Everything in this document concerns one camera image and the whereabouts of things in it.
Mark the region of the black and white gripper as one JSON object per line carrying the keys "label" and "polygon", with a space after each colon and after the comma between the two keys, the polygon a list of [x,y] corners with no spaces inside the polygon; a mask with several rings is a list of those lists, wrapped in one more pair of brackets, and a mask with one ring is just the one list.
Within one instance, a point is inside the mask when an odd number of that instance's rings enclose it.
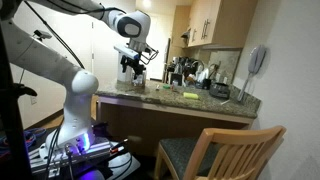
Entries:
{"label": "black and white gripper", "polygon": [[123,54],[121,61],[121,64],[123,65],[123,70],[126,70],[127,66],[130,66],[134,70],[136,76],[133,77],[133,85],[142,86],[144,82],[144,76],[142,75],[142,73],[145,70],[146,65],[145,62],[140,63],[143,54],[138,53],[137,51],[132,50],[125,45],[115,45],[114,49],[117,50],[119,53]]}

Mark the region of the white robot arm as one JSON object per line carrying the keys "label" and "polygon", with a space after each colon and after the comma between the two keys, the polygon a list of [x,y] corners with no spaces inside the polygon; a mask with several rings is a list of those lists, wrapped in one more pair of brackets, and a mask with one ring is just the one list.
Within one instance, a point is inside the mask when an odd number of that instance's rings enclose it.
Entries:
{"label": "white robot arm", "polygon": [[[57,51],[19,28],[13,17],[24,0],[1,0],[1,26],[9,62],[36,75],[63,85],[66,89],[64,122],[58,140],[53,136],[45,142],[47,152],[60,150],[65,145],[86,152],[95,140],[90,108],[92,94],[98,89],[98,79],[89,71],[71,63]],[[69,15],[89,15],[104,22],[110,29],[129,40],[120,51],[134,62],[150,47],[146,39],[150,16],[142,11],[126,13],[115,7],[106,8],[93,0],[26,0]]]}

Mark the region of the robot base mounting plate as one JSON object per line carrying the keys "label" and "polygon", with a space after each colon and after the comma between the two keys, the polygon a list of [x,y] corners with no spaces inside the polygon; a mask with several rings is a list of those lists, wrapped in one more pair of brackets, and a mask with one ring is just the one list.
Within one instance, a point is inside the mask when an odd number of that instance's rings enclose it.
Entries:
{"label": "robot base mounting plate", "polygon": [[81,165],[97,158],[107,158],[113,155],[113,145],[107,139],[99,138],[91,145],[80,147],[67,143],[63,146],[47,148],[42,144],[29,153],[30,166],[33,174],[45,173],[53,178],[60,175],[60,170],[74,165]]}

